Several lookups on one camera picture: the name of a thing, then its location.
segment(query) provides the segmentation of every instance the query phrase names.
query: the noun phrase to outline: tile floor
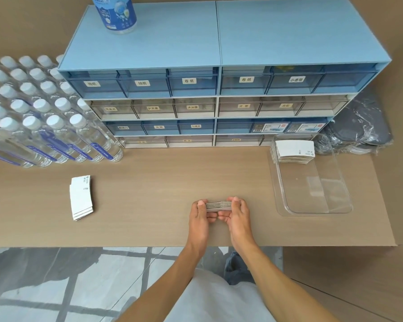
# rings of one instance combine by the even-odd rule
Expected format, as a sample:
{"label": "tile floor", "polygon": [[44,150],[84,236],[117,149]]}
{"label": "tile floor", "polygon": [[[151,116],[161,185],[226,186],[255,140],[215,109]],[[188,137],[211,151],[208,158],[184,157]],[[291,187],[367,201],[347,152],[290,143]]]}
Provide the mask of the tile floor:
{"label": "tile floor", "polygon": [[[280,268],[282,248],[262,247]],[[232,252],[209,247],[220,276]],[[181,247],[2,248],[0,322],[111,322],[173,264]]]}

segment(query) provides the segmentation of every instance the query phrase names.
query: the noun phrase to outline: plastic-wrapped package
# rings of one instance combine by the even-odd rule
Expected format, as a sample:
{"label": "plastic-wrapped package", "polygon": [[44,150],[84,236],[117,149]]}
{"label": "plastic-wrapped package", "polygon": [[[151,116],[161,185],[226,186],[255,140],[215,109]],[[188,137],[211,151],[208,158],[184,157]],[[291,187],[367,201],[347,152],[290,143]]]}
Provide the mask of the plastic-wrapped package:
{"label": "plastic-wrapped package", "polygon": [[[382,106],[370,88],[349,102],[321,133],[328,137],[336,153],[377,153],[393,142]],[[316,150],[327,153],[321,144],[316,145]]]}

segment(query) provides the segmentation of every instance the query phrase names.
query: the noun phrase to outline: stack of paper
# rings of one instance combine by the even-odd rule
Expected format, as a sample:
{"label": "stack of paper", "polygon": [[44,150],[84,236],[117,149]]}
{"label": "stack of paper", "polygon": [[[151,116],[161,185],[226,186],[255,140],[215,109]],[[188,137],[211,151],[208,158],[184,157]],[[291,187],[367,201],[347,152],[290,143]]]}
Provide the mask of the stack of paper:
{"label": "stack of paper", "polygon": [[70,184],[70,204],[72,206],[74,221],[93,212],[90,181],[90,175],[72,178],[72,183]]}
{"label": "stack of paper", "polygon": [[280,163],[307,164],[315,158],[313,141],[279,140],[275,144]]}
{"label": "stack of paper", "polygon": [[218,201],[206,203],[207,212],[218,212],[220,210],[231,211],[231,201]]}

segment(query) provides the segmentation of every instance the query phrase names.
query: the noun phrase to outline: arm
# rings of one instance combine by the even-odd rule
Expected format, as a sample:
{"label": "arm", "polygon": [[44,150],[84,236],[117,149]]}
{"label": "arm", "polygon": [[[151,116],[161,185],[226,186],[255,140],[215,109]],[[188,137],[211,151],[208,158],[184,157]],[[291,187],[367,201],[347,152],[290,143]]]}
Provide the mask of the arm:
{"label": "arm", "polygon": [[285,276],[255,243],[245,200],[229,197],[232,211],[218,212],[234,248],[248,266],[264,304],[277,322],[339,322],[303,288]]}
{"label": "arm", "polygon": [[208,245],[209,223],[215,212],[206,212],[204,203],[194,202],[189,214],[188,240],[175,263],[144,292],[117,322],[163,322],[193,278],[195,267]]}

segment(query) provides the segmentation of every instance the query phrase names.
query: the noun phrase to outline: white label sticker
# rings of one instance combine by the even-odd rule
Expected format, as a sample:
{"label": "white label sticker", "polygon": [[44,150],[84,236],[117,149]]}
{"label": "white label sticker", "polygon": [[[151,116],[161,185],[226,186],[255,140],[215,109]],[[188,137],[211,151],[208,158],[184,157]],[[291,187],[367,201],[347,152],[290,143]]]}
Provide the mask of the white label sticker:
{"label": "white label sticker", "polygon": [[182,83],[184,85],[195,85],[197,83],[197,78],[182,78]]}
{"label": "white label sticker", "polygon": [[289,123],[266,123],[262,132],[284,132]]}
{"label": "white label sticker", "polygon": [[84,84],[87,87],[100,87],[100,83],[98,81],[84,81]]}
{"label": "white label sticker", "polygon": [[116,107],[103,107],[103,110],[105,112],[117,112],[118,108],[116,108]]}
{"label": "white label sticker", "polygon": [[296,132],[318,132],[324,125],[325,123],[302,124]]}
{"label": "white label sticker", "polygon": [[151,85],[149,80],[135,80],[134,83],[138,87],[149,87]]}
{"label": "white label sticker", "polygon": [[280,104],[279,108],[290,108],[293,107],[294,103],[293,102],[284,102]]}
{"label": "white label sticker", "polygon": [[290,80],[288,82],[303,82],[305,80],[305,78],[306,78],[305,75],[290,77]]}
{"label": "white label sticker", "polygon": [[242,83],[248,83],[248,82],[254,82],[255,77],[240,77],[239,82]]}

